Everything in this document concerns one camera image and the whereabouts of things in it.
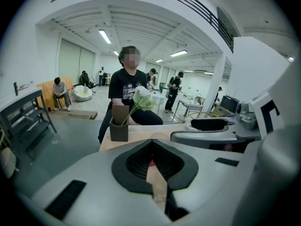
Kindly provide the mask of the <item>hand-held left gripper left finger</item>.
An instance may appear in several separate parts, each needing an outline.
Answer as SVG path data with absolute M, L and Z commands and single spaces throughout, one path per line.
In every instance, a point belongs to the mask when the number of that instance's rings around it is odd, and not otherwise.
M 171 220 L 152 195 L 132 193 L 112 175 L 114 159 L 137 145 L 133 142 L 87 155 L 50 179 L 32 197 L 17 196 L 44 226 L 166 226 Z M 73 180 L 86 185 L 65 217 L 58 220 L 46 208 Z

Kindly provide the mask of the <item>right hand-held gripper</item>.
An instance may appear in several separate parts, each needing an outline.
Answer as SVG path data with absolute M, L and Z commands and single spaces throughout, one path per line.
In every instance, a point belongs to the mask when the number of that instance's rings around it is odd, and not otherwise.
M 237 105 L 236 136 L 264 139 L 269 133 L 301 123 L 301 61 L 294 60 L 267 90 Z

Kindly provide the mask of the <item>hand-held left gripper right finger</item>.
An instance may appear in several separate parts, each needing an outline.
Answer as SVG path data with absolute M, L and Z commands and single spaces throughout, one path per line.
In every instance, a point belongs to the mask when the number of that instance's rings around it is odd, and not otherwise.
M 250 147 L 244 153 L 216 151 L 178 143 L 153 140 L 155 165 L 167 178 L 164 222 L 153 216 L 153 226 L 231 226 L 238 201 L 250 178 Z

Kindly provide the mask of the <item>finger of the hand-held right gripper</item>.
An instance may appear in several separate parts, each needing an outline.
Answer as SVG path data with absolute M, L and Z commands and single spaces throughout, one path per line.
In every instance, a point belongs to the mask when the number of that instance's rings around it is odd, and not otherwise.
M 212 145 L 233 144 L 236 142 L 234 126 L 225 126 L 220 130 L 198 130 L 190 125 L 171 133 L 171 141 L 198 148 L 209 148 Z
M 231 124 L 232 121 L 229 121 L 225 118 L 201 118 L 191 120 L 192 126 L 213 126 L 213 125 L 227 125 Z

